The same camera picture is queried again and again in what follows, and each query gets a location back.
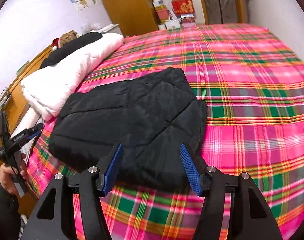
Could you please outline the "person left forearm dark sleeve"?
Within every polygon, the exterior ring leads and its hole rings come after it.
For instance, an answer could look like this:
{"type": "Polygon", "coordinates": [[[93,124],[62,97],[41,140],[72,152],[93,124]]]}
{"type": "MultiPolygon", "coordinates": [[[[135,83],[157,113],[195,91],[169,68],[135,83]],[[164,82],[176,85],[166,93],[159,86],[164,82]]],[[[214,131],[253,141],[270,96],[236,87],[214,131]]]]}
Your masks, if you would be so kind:
{"type": "Polygon", "coordinates": [[[14,194],[8,193],[0,184],[0,239],[19,239],[19,202],[14,194]]]}

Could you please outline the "person left hand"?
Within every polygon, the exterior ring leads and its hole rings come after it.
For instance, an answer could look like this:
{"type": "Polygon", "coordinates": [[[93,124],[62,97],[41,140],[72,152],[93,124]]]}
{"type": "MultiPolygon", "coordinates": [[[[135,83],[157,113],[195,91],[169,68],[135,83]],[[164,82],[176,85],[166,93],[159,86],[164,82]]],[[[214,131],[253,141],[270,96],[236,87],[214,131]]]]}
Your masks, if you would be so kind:
{"type": "MultiPolygon", "coordinates": [[[[26,154],[22,153],[21,154],[21,164],[20,164],[20,174],[25,180],[27,180],[28,174],[27,174],[26,163],[24,161],[25,158],[26,158],[26,154]]],[[[17,173],[18,173],[17,169],[12,168],[9,165],[6,165],[5,163],[3,163],[0,166],[0,184],[1,184],[1,186],[8,193],[16,194],[18,196],[17,189],[12,180],[12,176],[17,173]]]]}

